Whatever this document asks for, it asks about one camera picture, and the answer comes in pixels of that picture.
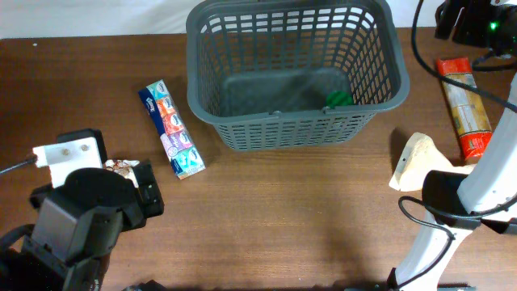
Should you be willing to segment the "red spaghetti packet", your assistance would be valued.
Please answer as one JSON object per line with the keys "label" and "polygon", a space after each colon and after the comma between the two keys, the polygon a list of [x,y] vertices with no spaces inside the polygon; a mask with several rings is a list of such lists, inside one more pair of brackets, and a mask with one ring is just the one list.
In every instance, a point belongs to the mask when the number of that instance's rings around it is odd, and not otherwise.
{"label": "red spaghetti packet", "polygon": [[[435,65],[441,76],[477,87],[467,57],[439,59]],[[464,160],[474,162],[482,157],[493,135],[481,96],[446,82],[442,85]]]}

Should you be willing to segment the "beige paper bag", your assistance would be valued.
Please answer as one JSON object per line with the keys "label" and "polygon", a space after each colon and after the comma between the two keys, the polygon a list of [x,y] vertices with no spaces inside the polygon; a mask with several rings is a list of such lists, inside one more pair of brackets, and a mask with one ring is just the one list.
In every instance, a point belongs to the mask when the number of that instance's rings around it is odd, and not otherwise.
{"label": "beige paper bag", "polygon": [[395,167],[389,186],[400,192],[422,190],[430,171],[470,174],[475,164],[454,166],[423,133],[414,133],[406,143]]}

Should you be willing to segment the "green lidded jar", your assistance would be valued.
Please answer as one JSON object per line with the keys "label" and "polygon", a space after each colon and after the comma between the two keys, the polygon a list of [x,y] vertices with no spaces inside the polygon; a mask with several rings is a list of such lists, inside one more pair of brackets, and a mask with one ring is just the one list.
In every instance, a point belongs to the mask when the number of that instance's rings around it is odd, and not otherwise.
{"label": "green lidded jar", "polygon": [[333,91],[326,97],[326,106],[331,109],[354,104],[352,95],[346,91]]}

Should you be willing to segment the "grey plastic basket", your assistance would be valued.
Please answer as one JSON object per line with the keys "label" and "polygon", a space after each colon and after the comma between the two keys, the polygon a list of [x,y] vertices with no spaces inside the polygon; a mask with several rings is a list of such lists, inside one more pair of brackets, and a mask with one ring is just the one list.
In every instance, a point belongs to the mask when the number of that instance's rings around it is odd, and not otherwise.
{"label": "grey plastic basket", "polygon": [[189,107],[233,150],[349,141],[410,91],[385,1],[205,1],[186,30]]}

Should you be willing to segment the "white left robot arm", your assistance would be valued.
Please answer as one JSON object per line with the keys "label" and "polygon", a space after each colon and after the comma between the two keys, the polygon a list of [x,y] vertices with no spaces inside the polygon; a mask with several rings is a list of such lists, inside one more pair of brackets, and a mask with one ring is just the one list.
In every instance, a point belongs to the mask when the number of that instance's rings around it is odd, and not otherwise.
{"label": "white left robot arm", "polygon": [[29,197],[34,224],[1,237],[3,290],[99,290],[121,233],[164,212],[149,162],[131,177],[108,170],[103,135],[83,129],[33,148],[30,162],[50,170],[51,182]]}

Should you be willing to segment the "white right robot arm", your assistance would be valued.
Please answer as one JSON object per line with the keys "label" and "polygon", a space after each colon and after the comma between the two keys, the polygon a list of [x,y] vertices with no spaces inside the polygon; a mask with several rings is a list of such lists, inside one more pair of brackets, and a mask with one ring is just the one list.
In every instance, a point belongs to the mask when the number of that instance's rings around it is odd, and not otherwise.
{"label": "white right robot arm", "polygon": [[[516,54],[516,7],[507,1],[446,1],[435,12],[439,39],[488,48],[491,55]],[[437,290],[439,279],[458,246],[479,225],[500,234],[516,231],[516,85],[507,99],[442,75],[411,45],[416,61],[433,77],[491,99],[504,111],[477,165],[469,174],[429,171],[422,197],[403,196],[425,208],[410,253],[393,268],[389,290]]]}

